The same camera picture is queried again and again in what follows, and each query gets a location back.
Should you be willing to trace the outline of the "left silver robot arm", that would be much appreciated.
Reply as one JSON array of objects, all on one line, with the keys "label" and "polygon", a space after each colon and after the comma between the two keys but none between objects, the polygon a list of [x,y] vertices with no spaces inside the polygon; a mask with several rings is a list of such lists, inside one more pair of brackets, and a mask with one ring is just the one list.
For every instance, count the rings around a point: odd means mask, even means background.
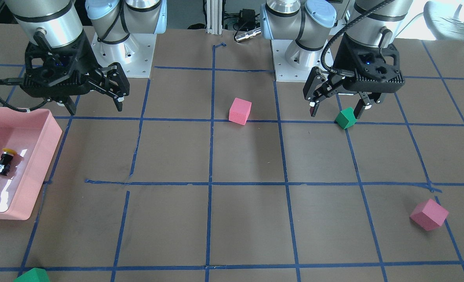
[{"label": "left silver robot arm", "polygon": [[373,103],[404,84],[400,53],[393,45],[411,0],[356,0],[350,22],[329,39],[337,11],[325,0],[268,0],[260,14],[268,40],[290,40],[286,59],[309,70],[304,99],[315,116],[320,103],[337,94],[358,94],[359,119]]}]

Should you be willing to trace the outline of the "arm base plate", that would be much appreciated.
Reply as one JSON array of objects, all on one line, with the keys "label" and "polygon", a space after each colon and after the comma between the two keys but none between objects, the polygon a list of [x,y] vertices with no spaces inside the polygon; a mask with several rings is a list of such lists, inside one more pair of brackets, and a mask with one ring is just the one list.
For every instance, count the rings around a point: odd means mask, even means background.
[{"label": "arm base plate", "polygon": [[92,50],[103,67],[118,62],[128,78],[150,78],[156,39],[156,34],[131,34],[126,41],[109,45],[98,42],[95,34]]},{"label": "arm base plate", "polygon": [[271,40],[272,59],[277,82],[305,83],[313,67],[317,67],[326,76],[326,69],[321,64],[324,55],[328,66],[334,63],[331,50],[323,53],[328,40],[316,51],[301,47],[295,40]]}]

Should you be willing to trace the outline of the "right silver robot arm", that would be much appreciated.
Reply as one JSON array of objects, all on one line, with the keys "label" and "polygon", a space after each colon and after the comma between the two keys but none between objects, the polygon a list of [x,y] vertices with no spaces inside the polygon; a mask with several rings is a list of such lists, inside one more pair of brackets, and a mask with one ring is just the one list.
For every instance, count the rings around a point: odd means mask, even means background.
[{"label": "right silver robot arm", "polygon": [[130,94],[129,78],[148,78],[155,41],[167,29],[165,0],[87,0],[95,29],[89,41],[72,0],[7,0],[6,5],[29,38],[22,78],[0,80],[18,85],[36,107],[56,102],[76,114],[72,96],[98,92],[112,98],[118,111]]}]

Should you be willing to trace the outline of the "green foam cube near left arm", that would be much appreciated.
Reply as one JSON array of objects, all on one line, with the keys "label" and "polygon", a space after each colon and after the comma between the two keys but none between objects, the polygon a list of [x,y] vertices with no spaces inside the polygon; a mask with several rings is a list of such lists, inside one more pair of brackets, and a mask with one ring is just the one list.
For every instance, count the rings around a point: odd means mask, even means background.
[{"label": "green foam cube near left arm", "polygon": [[349,127],[355,125],[355,123],[357,122],[357,118],[354,115],[354,109],[348,107],[346,109],[341,110],[334,121],[343,130],[346,130]]}]

